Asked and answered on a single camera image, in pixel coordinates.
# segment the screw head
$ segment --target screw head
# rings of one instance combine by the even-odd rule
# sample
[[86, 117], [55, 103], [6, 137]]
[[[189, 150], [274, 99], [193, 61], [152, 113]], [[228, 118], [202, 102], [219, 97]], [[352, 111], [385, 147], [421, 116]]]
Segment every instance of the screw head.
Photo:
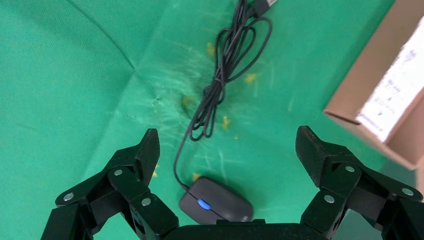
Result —
[[121, 169], [116, 170], [113, 174], [115, 174], [115, 176], [119, 176], [122, 174], [122, 170]]
[[329, 204], [333, 204], [334, 203], [334, 197], [330, 196], [330, 195], [325, 195], [324, 196], [324, 200], [329, 203]]
[[413, 196], [414, 195], [414, 192], [411, 189], [408, 189], [408, 188], [403, 188], [402, 189], [402, 192], [404, 194], [408, 195], [408, 196]]
[[66, 202], [66, 201], [71, 200], [72, 198], [74, 198], [74, 193], [73, 193], [73, 192], [66, 194], [66, 195], [63, 197], [63, 200]]
[[152, 200], [150, 200], [150, 198], [145, 198], [141, 201], [141, 205], [143, 206], [147, 206], [152, 202]]
[[345, 169], [346, 169], [348, 172], [351, 172], [351, 173], [355, 172], [355, 168], [353, 168], [353, 167], [351, 167], [351, 166], [347, 166], [347, 167], [345, 167]]

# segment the mouse cable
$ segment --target mouse cable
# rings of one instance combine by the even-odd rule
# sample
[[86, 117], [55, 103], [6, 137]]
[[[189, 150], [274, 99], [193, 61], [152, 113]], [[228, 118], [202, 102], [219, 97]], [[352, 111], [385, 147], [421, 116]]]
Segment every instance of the mouse cable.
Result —
[[[224, 101], [226, 95], [226, 84], [243, 75], [258, 60], [270, 39], [272, 23], [271, 20], [262, 15], [268, 11], [275, 2], [276, 0], [255, 0], [252, 4], [248, 4], [247, 0], [239, 0], [234, 11], [231, 27], [223, 28], [216, 36], [215, 74], [210, 85], [203, 89], [203, 98], [185, 131], [173, 163], [173, 174], [175, 179], [186, 191], [189, 189], [189, 186], [182, 183], [177, 174], [177, 162], [184, 143], [187, 137], [190, 137], [192, 141], [196, 142], [202, 137], [210, 138], [212, 136], [217, 107]], [[256, 39], [256, 30], [253, 25], [260, 21], [264, 21], [268, 24], [268, 32], [262, 46], [259, 48], [253, 60], [239, 73], [233, 75], [237, 65], [252, 48]], [[252, 33], [250, 43], [242, 51], [246, 36], [249, 32]], [[194, 131], [200, 128], [201, 132], [197, 136], [194, 136]]]

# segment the green fabric surface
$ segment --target green fabric surface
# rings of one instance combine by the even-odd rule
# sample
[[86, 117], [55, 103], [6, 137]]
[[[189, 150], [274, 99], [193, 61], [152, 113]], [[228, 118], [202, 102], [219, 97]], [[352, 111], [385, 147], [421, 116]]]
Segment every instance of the green fabric surface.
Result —
[[[229, 26], [235, 2], [0, 1], [0, 239], [39, 239], [56, 197], [147, 128], [161, 142], [150, 188], [181, 225], [194, 224], [178, 208], [172, 161], [213, 74], [208, 45]], [[300, 125], [379, 170], [386, 159], [322, 110], [392, 3], [277, 1], [266, 14], [271, 39], [227, 85], [213, 137], [187, 142], [182, 180], [216, 178], [252, 202], [255, 218], [299, 222], [317, 192], [296, 157]], [[257, 31], [250, 56], [266, 25]], [[136, 236], [117, 215], [96, 238]]]

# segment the cardboard box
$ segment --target cardboard box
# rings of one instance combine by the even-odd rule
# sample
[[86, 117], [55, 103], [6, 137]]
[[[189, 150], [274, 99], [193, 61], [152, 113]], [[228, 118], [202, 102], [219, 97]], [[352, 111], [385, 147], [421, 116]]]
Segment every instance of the cardboard box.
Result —
[[[420, 168], [417, 186], [422, 193], [424, 90], [420, 86], [424, 86], [424, 63], [419, 68], [423, 69], [421, 75], [415, 79], [411, 75], [415, 68], [408, 58], [424, 56], [424, 39], [423, 49], [418, 53], [407, 50], [413, 35], [424, 37], [424, 23], [419, 33], [416, 30], [423, 16], [424, 1], [396, 0], [324, 110], [331, 119], [390, 159], [410, 170]], [[399, 69], [400, 65], [408, 70], [389, 71]], [[396, 84], [403, 85], [403, 90], [409, 86], [411, 92], [404, 91], [399, 98], [400, 89], [393, 86]]]

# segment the computer mouse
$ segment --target computer mouse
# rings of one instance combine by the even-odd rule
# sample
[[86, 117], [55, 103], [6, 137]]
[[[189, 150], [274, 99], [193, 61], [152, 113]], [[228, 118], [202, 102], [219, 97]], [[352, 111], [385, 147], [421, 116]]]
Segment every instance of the computer mouse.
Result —
[[217, 220], [250, 222], [252, 204], [229, 186], [201, 176], [179, 201], [179, 207], [198, 224], [214, 225]]

